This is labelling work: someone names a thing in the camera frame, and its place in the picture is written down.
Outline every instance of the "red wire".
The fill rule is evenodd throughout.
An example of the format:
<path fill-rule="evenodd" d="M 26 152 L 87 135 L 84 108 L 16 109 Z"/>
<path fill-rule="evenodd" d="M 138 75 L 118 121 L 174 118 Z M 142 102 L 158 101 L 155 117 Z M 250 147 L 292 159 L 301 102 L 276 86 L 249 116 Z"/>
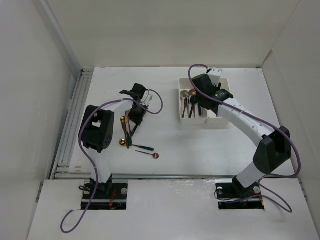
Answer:
<path fill-rule="evenodd" d="M 255 195 L 259 195 L 259 193 L 256 193 L 256 192 L 254 192 L 254 191 L 252 191 L 252 190 L 250 190 L 250 192 L 251 193 L 253 193 L 253 194 L 255 194 Z"/>
<path fill-rule="evenodd" d="M 116 190 L 113 190 L 113 192 L 112 192 L 112 198 L 111 198 L 111 200 L 110 200 L 110 202 L 109 202 L 109 205 L 110 205 L 110 210 L 112 209 L 112 205 L 114 204 L 114 200 L 115 200 L 115 196 L 116 196 Z"/>

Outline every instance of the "gold spoon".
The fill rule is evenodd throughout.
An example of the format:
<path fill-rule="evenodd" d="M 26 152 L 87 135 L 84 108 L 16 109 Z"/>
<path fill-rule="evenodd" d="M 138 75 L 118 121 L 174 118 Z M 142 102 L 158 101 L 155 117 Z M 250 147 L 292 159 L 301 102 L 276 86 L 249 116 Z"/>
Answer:
<path fill-rule="evenodd" d="M 122 126 L 122 129 L 123 129 L 123 131 L 124 131 L 124 136 L 125 136 L 125 141 L 126 141 L 126 148 L 127 149 L 129 149 L 130 148 L 130 146 L 129 146 L 129 141 L 128 141 L 128 138 L 127 138 L 127 125 L 126 125 L 126 118 L 125 118 L 125 116 L 122 116 L 121 118 L 120 118 L 120 121 L 121 121 L 121 126 Z"/>
<path fill-rule="evenodd" d="M 194 90 L 194 89 L 191 89 L 191 90 L 189 91 L 189 93 L 190 93 L 192 96 L 197 95 L 197 92 L 196 92 L 196 90 Z"/>
<path fill-rule="evenodd" d="M 127 141 L 122 138 L 122 139 L 119 140 L 119 144 L 120 144 L 121 146 L 125 146 L 125 145 L 127 144 Z"/>

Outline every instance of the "white board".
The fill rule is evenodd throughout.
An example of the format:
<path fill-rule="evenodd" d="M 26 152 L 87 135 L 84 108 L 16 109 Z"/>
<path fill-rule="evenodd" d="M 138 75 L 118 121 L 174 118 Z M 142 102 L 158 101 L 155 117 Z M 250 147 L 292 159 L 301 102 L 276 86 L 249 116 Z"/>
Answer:
<path fill-rule="evenodd" d="M 263 64 L 281 123 L 302 160 L 299 177 L 320 232 L 320 1 L 301 0 Z"/>
<path fill-rule="evenodd" d="M 192 72 L 193 76 L 202 73 L 204 68 Z M 84 109 L 113 100 L 123 89 L 131 90 L 134 83 L 158 91 L 164 107 L 159 115 L 147 114 L 132 139 L 134 144 L 155 148 L 159 159 L 135 152 L 136 147 L 126 149 L 119 145 L 124 137 L 120 117 L 114 120 L 110 147 L 101 154 L 88 150 L 93 159 L 109 161 L 113 174 L 234 176 L 242 172 L 252 162 L 257 148 L 239 129 L 231 123 L 227 126 L 180 124 L 178 82 L 179 78 L 187 77 L 187 67 L 95 68 Z M 256 116 L 279 125 L 261 69 L 224 68 L 222 77 L 228 78 L 231 93 L 239 103 Z M 159 109 L 160 101 L 154 95 L 150 110 Z M 91 173 L 91 163 L 79 148 L 78 135 L 75 137 L 69 172 Z M 293 172 L 290 160 L 275 171 L 281 175 Z"/>

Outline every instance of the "white wall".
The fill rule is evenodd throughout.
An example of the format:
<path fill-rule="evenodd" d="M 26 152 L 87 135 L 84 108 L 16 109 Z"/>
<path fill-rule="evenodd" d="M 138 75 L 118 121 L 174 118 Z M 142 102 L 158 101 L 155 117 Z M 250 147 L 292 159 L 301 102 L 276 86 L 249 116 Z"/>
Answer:
<path fill-rule="evenodd" d="M 319 0 L 301 0 L 262 69 L 278 118 L 299 149 L 299 177 L 320 233 L 319 13 Z"/>
<path fill-rule="evenodd" d="M 0 239 L 27 238 L 70 79 L 32 0 L 0 0 Z"/>
<path fill-rule="evenodd" d="M 299 0 L 48 2 L 83 67 L 257 67 Z"/>

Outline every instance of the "screw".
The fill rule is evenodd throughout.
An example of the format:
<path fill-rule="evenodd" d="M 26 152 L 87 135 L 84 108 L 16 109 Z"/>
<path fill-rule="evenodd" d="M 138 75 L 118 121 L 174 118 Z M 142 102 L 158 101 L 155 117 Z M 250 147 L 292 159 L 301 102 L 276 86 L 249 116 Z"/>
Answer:
<path fill-rule="evenodd" d="M 258 186 L 255 186 L 255 187 L 253 188 L 253 191 L 254 191 L 256 194 L 261 193 L 260 187 L 258 187 Z"/>
<path fill-rule="evenodd" d="M 127 193 L 128 193 L 128 189 L 126 189 L 125 187 L 121 189 L 122 195 L 126 195 Z"/>
<path fill-rule="evenodd" d="M 218 193 L 218 194 L 223 194 L 224 192 L 223 192 L 223 187 L 222 186 L 218 186 L 217 188 L 216 188 L 216 192 Z"/>

